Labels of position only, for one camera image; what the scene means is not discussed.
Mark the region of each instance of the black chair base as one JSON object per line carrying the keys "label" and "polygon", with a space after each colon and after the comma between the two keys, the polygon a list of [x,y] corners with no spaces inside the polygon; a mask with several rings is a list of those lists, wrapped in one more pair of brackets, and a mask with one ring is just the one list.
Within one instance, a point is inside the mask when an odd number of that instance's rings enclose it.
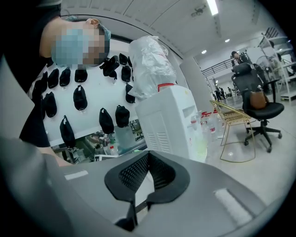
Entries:
{"label": "black chair base", "polygon": [[254,131],[253,134],[249,135],[246,137],[245,139],[245,145],[248,145],[248,139],[251,139],[253,136],[256,136],[258,134],[262,134],[266,140],[269,143],[269,147],[267,148],[267,152],[270,153],[272,150],[272,142],[267,134],[267,132],[277,132],[278,133],[278,138],[281,139],[282,138],[282,133],[280,130],[278,129],[273,129],[273,128],[268,128],[267,126],[267,120],[262,120],[260,122],[260,127],[252,127],[252,130]]}

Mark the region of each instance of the black shirt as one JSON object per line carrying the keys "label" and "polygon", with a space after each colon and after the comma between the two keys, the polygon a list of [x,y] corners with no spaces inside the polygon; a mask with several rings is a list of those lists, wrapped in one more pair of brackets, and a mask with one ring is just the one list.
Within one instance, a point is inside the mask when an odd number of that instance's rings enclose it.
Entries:
{"label": "black shirt", "polygon": [[[20,27],[8,29],[4,48],[7,63],[26,93],[48,60],[39,55],[41,35],[44,27],[54,17],[60,16],[61,5],[32,7],[29,13],[27,11],[28,9],[24,9],[19,12],[18,19],[23,21]],[[33,102],[35,107],[23,127],[20,138],[37,147],[49,147],[42,119],[41,100]]]}

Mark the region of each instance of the headrest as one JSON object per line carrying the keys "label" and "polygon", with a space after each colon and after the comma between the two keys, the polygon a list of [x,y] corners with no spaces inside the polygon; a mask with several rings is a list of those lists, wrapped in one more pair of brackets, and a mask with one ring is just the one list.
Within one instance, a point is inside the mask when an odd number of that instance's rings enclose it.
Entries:
{"label": "headrest", "polygon": [[240,65],[237,65],[234,67],[234,72],[236,76],[242,76],[242,75],[248,74],[251,72],[251,70],[252,70],[251,66],[246,62],[241,63]]}

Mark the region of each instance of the ceiling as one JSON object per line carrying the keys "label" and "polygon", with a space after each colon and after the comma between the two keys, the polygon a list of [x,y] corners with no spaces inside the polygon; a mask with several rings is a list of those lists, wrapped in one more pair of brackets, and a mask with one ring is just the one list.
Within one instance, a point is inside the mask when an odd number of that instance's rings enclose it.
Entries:
{"label": "ceiling", "polygon": [[[216,3],[219,13],[215,17],[206,0],[63,0],[62,10],[134,25],[160,36],[182,58],[195,56],[243,31],[258,31],[268,25],[256,0]],[[195,8],[203,8],[203,14],[192,17]]]}

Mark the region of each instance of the plastic bag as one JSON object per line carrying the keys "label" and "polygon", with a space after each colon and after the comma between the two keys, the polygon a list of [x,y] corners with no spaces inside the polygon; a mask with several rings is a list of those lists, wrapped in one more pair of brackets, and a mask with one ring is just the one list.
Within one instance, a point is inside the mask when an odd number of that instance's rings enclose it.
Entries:
{"label": "plastic bag", "polygon": [[176,83],[176,72],[156,36],[143,36],[129,44],[134,87],[129,94],[141,100],[158,92],[158,85]]}

